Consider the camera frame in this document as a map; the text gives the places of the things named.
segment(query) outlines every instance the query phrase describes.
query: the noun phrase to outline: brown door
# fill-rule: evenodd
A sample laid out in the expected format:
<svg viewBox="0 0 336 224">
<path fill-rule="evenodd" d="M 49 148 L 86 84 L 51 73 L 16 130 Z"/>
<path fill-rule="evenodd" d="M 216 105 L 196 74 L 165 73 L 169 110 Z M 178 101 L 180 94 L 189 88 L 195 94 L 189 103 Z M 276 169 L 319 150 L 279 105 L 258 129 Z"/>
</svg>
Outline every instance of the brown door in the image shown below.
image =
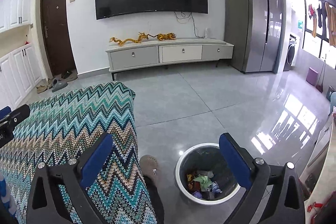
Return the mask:
<svg viewBox="0 0 336 224">
<path fill-rule="evenodd" d="M 53 76 L 76 68 L 70 45 L 66 0 L 41 0 L 44 46 Z"/>
</svg>

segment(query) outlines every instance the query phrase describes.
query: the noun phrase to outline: black pants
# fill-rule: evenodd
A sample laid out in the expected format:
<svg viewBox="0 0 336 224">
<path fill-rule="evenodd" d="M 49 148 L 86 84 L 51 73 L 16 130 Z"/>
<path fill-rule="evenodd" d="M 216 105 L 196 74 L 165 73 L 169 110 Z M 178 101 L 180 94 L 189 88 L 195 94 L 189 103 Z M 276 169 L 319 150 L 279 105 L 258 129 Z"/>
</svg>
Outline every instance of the black pants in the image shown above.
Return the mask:
<svg viewBox="0 0 336 224">
<path fill-rule="evenodd" d="M 144 176 L 146 187 L 151 198 L 152 206 L 156 215 L 157 224 L 164 224 L 165 211 L 158 190 L 150 178 Z"/>
</svg>

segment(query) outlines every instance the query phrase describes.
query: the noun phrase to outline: dragon figurine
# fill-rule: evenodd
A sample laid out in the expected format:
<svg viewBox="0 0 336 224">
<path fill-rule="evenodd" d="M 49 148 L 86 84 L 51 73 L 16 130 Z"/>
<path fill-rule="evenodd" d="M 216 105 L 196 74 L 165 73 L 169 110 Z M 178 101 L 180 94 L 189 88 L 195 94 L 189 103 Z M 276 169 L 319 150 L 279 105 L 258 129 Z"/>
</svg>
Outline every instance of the dragon figurine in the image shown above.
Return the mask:
<svg viewBox="0 0 336 224">
<path fill-rule="evenodd" d="M 110 42 L 117 42 L 119 46 L 123 46 L 127 41 L 132 41 L 134 43 L 141 43 L 141 40 L 143 39 L 148 39 L 148 34 L 145 34 L 144 32 L 139 32 L 139 37 L 137 40 L 127 38 L 124 41 L 122 41 L 120 39 L 116 39 L 115 37 L 111 37 Z"/>
<path fill-rule="evenodd" d="M 164 41 L 164 40 L 175 40 L 176 39 L 176 34 L 175 33 L 168 33 L 168 34 L 157 34 L 155 36 L 152 36 L 150 34 L 145 34 L 144 32 L 139 32 L 139 37 L 137 40 L 134 40 L 132 38 L 127 38 L 124 41 L 120 40 L 120 39 L 116 39 L 115 37 L 111 37 L 110 38 L 110 42 L 116 42 L 118 43 L 119 46 L 123 46 L 127 41 L 132 41 L 134 43 L 141 43 L 141 40 L 143 39 L 149 39 L 148 36 L 150 37 L 156 37 L 158 40 L 160 41 Z"/>
</svg>

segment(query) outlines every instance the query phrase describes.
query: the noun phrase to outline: screw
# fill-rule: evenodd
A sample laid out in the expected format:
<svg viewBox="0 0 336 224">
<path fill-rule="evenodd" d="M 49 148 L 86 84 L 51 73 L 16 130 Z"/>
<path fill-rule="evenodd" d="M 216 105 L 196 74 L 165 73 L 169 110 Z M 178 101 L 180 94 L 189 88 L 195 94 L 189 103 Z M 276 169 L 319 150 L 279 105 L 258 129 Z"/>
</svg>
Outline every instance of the screw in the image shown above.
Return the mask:
<svg viewBox="0 0 336 224">
<path fill-rule="evenodd" d="M 289 169 L 293 169 L 293 168 L 294 168 L 294 163 L 292 163 L 292 162 L 288 162 L 288 163 L 287 163 L 287 167 L 288 167 Z"/>
<path fill-rule="evenodd" d="M 256 164 L 263 165 L 265 161 L 262 158 L 256 158 L 255 162 Z"/>
<path fill-rule="evenodd" d="M 37 165 L 38 169 L 42 169 L 43 167 L 45 167 L 45 163 L 44 162 L 40 162 L 38 165 Z"/>
<path fill-rule="evenodd" d="M 70 165 L 74 165 L 76 162 L 77 162 L 77 160 L 75 158 L 72 158 L 72 159 L 68 160 L 68 163 Z"/>
</svg>

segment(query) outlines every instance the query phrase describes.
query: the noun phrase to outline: chevron pattern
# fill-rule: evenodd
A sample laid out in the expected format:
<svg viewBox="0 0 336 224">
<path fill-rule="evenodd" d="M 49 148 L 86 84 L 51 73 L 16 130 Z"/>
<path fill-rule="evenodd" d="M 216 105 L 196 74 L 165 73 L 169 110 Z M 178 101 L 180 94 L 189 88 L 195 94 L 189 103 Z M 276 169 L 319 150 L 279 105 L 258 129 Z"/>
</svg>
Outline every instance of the chevron pattern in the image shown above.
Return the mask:
<svg viewBox="0 0 336 224">
<path fill-rule="evenodd" d="M 133 116 L 135 93 L 121 82 L 73 90 L 35 102 L 31 114 L 0 149 L 0 170 L 26 223 L 30 184 L 40 162 L 60 165 L 78 158 L 103 132 L 113 150 L 88 195 L 108 223 L 157 223 L 141 174 Z M 60 186 L 74 223 L 81 223 L 65 187 Z"/>
</svg>

